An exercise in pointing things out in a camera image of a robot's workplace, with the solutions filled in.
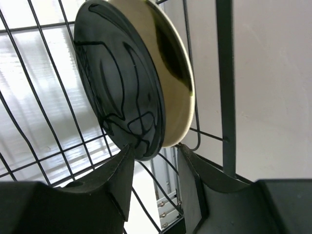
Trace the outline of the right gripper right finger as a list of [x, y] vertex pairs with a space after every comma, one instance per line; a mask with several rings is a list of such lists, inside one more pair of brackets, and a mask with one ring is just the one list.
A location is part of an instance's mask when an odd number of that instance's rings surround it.
[[309, 234], [312, 181], [232, 178], [186, 145], [177, 147], [186, 232], [189, 234]]

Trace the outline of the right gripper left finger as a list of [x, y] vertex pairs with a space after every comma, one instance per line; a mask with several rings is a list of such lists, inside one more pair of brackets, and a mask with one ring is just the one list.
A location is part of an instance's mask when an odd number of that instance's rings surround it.
[[65, 187], [38, 181], [2, 182], [3, 234], [120, 234], [128, 220], [135, 155], [117, 155]]

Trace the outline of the cream plate with flowers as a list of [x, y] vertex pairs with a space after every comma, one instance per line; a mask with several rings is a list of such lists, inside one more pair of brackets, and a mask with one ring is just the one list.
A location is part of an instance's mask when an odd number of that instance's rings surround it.
[[186, 136], [195, 112], [195, 82], [187, 50], [172, 21], [153, 1], [112, 0], [110, 4], [132, 23], [152, 57], [165, 103], [162, 146], [172, 147]]

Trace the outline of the black plate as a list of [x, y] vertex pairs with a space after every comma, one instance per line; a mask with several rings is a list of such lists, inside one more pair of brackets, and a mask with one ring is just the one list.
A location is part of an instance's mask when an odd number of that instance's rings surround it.
[[88, 0], [74, 27], [78, 72], [100, 127], [114, 144], [131, 144], [138, 161], [157, 155], [165, 103], [152, 58], [132, 23], [112, 4]]

